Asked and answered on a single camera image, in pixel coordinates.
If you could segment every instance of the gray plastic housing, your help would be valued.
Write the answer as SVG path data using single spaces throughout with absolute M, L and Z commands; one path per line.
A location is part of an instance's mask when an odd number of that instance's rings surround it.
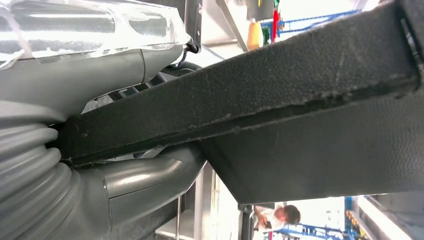
M 109 197 L 105 174 L 119 175 L 127 162 L 117 162 L 122 167 L 117 165 L 115 173 L 106 171 L 107 165 L 70 169 L 59 163 L 57 148 L 45 146 L 58 134 L 49 125 L 79 114 L 91 99 L 151 78 L 182 51 L 182 45 L 176 45 L 146 56 L 138 49 L 69 61 L 40 63 L 26 59 L 0 71 L 0 240 L 95 239 L 107 235 L 114 225 L 142 217 L 172 201 L 193 183 L 204 163 L 199 155 L 184 164 L 162 156 L 164 165 L 178 170 L 166 176 L 158 173 L 156 180 L 148 183 L 129 182 L 133 184 L 127 188 L 132 191 L 130 195 L 121 192 Z M 136 163 L 146 166 L 142 160 Z M 152 174 L 156 162 L 149 164 L 152 167 L 148 173 Z M 146 174 L 144 167 L 138 169 L 133 177 Z M 136 193 L 137 202 L 132 197 Z M 144 206 L 140 206 L 140 198 L 146 202 Z M 124 202 L 127 208 L 121 212 Z M 137 206 L 130 214 L 131 205 Z

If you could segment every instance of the clear plastic film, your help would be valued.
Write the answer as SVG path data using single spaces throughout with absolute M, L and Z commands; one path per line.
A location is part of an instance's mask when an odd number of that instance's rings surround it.
M 0 0 L 0 70 L 188 42 L 173 7 L 132 0 Z

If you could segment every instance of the red pole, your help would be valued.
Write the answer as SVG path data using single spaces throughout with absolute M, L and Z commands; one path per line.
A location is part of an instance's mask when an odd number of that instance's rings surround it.
M 272 42 L 275 42 L 276 36 L 277 36 L 277 28 L 278 28 L 278 22 L 280 20 L 278 9 L 274 9 L 274 15 L 272 18 Z

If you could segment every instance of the fluorescent light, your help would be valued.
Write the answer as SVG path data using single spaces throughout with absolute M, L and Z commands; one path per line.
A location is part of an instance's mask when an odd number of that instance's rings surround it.
M 402 229 L 400 229 L 392 220 L 384 215 L 364 196 L 357 197 L 359 207 L 372 219 L 375 224 L 392 240 L 412 240 Z

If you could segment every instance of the gray plastic pipe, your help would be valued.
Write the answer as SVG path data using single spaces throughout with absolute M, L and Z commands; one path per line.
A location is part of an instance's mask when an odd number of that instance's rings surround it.
M 190 187 L 204 164 L 195 146 L 89 169 L 70 169 L 59 163 L 58 149 L 45 147 L 58 134 L 49 125 L 80 113 L 95 97 L 146 81 L 182 49 L 41 64 L 27 59 L 0 71 L 0 240 L 95 239 Z

